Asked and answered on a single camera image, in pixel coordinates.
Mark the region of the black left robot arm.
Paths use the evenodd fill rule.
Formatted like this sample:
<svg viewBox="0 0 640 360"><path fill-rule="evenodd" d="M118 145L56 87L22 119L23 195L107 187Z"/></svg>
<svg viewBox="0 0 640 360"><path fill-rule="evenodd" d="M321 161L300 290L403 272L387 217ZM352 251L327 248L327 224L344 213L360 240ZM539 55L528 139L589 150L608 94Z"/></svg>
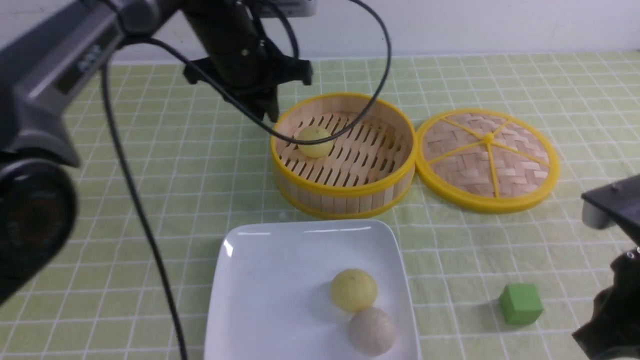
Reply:
<svg viewBox="0 0 640 360"><path fill-rule="evenodd" d="M261 19L286 16L267 0L73 0L1 50L1 285L5 303L73 232L78 199L65 167L80 166L67 107L115 52L148 41L182 12L206 57L189 84L212 78L258 120L280 114L278 86L313 82L298 50L285 55Z"/></svg>

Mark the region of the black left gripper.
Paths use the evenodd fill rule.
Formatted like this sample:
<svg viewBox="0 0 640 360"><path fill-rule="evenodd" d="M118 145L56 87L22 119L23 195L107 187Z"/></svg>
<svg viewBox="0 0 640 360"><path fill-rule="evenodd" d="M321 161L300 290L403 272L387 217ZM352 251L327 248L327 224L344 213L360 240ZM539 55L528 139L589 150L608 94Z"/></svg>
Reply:
<svg viewBox="0 0 640 360"><path fill-rule="evenodd" d="M185 67L189 84L215 80L234 95L245 97L249 111L262 121L276 123L280 116L278 86L289 82L313 83L313 66L300 58L300 49L288 10L274 0L188 0L183 14L206 57L194 60L203 74ZM285 55L268 38L262 18L274 17L288 34L292 55Z"/></svg>

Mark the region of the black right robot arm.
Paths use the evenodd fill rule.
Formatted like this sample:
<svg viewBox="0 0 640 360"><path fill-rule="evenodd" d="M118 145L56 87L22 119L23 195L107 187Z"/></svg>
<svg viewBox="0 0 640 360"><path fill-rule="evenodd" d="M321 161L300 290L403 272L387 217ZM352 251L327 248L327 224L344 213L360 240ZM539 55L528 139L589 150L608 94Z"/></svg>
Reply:
<svg viewBox="0 0 640 360"><path fill-rule="evenodd" d="M640 358L640 176L582 194L582 223L594 230L617 226L635 244L610 264L612 285L593 299L590 320L572 333L590 360Z"/></svg>

